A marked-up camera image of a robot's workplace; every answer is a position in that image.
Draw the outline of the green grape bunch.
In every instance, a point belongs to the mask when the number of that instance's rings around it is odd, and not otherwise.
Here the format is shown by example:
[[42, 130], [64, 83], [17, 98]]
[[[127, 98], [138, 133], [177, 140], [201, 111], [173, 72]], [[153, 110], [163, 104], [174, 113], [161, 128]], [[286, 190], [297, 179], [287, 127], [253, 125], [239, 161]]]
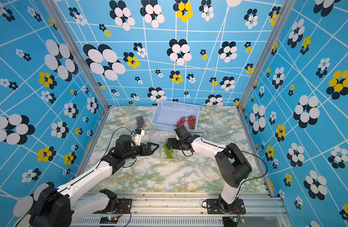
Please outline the green grape bunch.
[[165, 153], [165, 156], [167, 159], [174, 159], [175, 158], [173, 150], [168, 149], [166, 143], [163, 144], [163, 150], [164, 150], [164, 153]]

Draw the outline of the clear plastic clamshell container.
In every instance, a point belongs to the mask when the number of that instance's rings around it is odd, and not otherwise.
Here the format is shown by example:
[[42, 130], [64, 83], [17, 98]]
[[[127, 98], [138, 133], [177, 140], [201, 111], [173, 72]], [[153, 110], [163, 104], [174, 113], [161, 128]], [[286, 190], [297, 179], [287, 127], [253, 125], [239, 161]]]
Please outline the clear plastic clamshell container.
[[150, 116], [144, 112], [132, 113], [127, 121], [126, 127], [132, 131], [136, 129], [148, 130], [152, 126]]

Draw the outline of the black grape bunch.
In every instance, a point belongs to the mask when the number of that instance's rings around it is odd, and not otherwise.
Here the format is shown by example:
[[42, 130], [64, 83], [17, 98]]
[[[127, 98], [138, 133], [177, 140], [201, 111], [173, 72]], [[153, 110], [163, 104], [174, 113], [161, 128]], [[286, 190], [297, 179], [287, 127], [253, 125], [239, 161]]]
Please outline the black grape bunch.
[[135, 117], [136, 119], [136, 125], [138, 129], [142, 129], [143, 126], [145, 125], [145, 120], [142, 116], [137, 116]]

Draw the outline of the white perforated plastic basket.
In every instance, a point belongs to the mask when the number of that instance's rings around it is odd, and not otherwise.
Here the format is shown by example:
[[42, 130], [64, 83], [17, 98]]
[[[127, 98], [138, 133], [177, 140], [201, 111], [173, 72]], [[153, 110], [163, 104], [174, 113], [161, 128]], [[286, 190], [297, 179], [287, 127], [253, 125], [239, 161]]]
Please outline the white perforated plastic basket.
[[[177, 121], [185, 116], [186, 123], [184, 124], [185, 128], [189, 132], [195, 132], [199, 120], [199, 105], [172, 102], [172, 101], [161, 101], [156, 111], [151, 119], [151, 124], [154, 129], [163, 130], [163, 131], [174, 131], [175, 124]], [[187, 123], [187, 117], [194, 115], [196, 118], [196, 128], [194, 130], [190, 129]]]

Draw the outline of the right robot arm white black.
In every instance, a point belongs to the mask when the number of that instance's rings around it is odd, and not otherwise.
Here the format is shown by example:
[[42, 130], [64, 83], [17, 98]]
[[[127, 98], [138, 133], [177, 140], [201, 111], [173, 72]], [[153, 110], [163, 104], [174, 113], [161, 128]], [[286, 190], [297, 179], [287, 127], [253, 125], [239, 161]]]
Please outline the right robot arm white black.
[[252, 172], [249, 161], [236, 144], [220, 145], [194, 134], [189, 138], [167, 139], [167, 148], [189, 150], [192, 153], [200, 153], [214, 159], [225, 181], [218, 199], [220, 209], [224, 213], [232, 212], [240, 188]]

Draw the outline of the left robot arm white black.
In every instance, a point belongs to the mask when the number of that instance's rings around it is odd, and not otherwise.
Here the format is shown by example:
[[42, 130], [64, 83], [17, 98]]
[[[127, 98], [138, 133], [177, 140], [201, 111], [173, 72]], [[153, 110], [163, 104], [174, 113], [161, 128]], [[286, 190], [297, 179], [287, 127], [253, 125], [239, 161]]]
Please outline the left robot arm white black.
[[57, 188], [42, 190], [37, 204], [29, 212], [32, 227], [69, 227], [77, 220], [97, 211], [113, 212], [117, 206], [117, 195], [110, 190], [81, 199], [102, 180], [124, 167], [126, 160], [137, 156], [150, 156], [159, 148], [156, 143], [138, 143], [130, 135], [121, 135], [108, 153], [91, 169], [74, 180]]

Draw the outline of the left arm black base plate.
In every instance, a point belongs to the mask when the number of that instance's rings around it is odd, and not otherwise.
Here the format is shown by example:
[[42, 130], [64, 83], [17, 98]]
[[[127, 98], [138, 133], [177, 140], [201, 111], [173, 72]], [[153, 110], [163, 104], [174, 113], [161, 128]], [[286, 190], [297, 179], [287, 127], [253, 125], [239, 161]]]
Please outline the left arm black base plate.
[[129, 214], [132, 202], [132, 199], [126, 198], [110, 200], [103, 211], [96, 211], [94, 214]]

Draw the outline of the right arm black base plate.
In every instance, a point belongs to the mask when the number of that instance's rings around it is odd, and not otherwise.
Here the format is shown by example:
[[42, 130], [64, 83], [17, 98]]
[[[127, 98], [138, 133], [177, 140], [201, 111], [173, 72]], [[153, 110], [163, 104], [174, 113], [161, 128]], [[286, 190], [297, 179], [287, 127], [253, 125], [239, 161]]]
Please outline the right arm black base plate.
[[206, 199], [204, 207], [208, 214], [246, 214], [242, 199], [237, 199], [231, 204], [227, 204], [222, 199]]

